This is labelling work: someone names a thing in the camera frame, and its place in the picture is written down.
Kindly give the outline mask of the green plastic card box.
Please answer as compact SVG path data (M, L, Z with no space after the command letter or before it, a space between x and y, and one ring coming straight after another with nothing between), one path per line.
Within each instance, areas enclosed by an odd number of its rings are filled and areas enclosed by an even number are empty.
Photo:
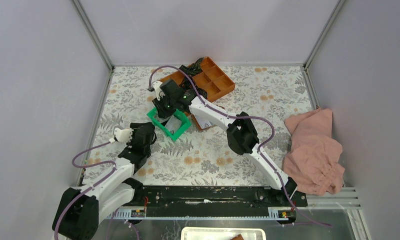
M153 108L147 113L147 116L166 136L175 142L190 126L191 122L187 116L179 110L176 110L169 118L160 122L156 108Z

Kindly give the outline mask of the brown leather card holder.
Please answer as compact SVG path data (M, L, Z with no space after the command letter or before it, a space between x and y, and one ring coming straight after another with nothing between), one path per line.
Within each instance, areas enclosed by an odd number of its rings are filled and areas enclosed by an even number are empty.
M204 131L204 130L207 130L207 129L215 126L212 122L210 122L209 120L205 120L205 119L201 118L200 116L195 116L188 112L185 112L185 115L187 117L191 117L191 119L192 119L193 123L195 124L196 128L198 129L198 131Z

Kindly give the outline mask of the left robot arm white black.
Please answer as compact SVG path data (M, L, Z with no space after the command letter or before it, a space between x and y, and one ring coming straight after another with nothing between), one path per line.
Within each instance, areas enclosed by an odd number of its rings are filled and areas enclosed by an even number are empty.
M143 198L143 185L132 176L151 156L156 139L151 122L131 123L129 128L116 127L107 142L84 150L85 154L115 142L126 144L116 160L102 162L110 167L91 183L65 190L53 221L53 238L90 240L99 224L120 206L138 205Z

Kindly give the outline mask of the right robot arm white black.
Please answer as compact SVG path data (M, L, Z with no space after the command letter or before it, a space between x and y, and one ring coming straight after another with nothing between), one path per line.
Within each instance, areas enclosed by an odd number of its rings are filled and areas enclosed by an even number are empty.
M148 90L156 94L153 104L160 118L168 118L176 111L204 118L226 132L229 148L245 156L266 177L268 185L276 190L275 201L287 206L294 200L297 183L288 176L265 152L253 124L255 116L245 112L230 113L200 95L195 87L185 90L172 79L149 82Z

